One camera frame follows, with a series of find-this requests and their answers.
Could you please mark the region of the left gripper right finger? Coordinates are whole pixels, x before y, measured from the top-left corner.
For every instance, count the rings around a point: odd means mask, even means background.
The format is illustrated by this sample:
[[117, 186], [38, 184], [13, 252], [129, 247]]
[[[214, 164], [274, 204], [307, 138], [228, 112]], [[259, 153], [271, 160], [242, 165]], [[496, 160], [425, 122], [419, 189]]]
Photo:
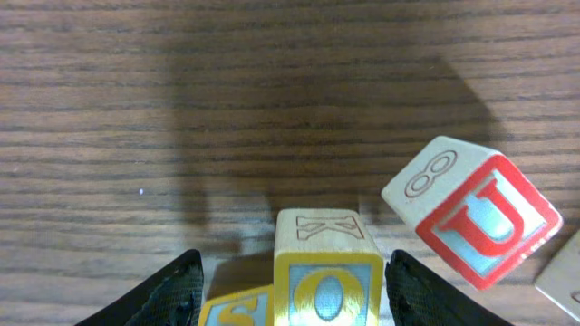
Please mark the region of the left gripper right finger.
[[401, 249], [384, 274], [396, 326], [513, 326]]

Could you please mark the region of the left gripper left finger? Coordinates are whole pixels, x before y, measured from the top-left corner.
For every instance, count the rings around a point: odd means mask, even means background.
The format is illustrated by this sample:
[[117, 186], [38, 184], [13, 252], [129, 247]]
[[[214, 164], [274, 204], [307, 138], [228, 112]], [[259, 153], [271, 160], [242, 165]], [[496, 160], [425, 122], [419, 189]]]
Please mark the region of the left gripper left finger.
[[189, 249], [77, 326], [196, 326], [203, 285], [200, 252]]

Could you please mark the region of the yellow O block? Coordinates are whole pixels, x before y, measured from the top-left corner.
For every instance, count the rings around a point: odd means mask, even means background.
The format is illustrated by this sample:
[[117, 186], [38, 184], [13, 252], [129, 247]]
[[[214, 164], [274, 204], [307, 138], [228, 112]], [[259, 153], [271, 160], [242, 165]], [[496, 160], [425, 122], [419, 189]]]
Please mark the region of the yellow O block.
[[275, 325], [377, 325], [383, 257], [359, 214], [336, 208], [278, 213]]

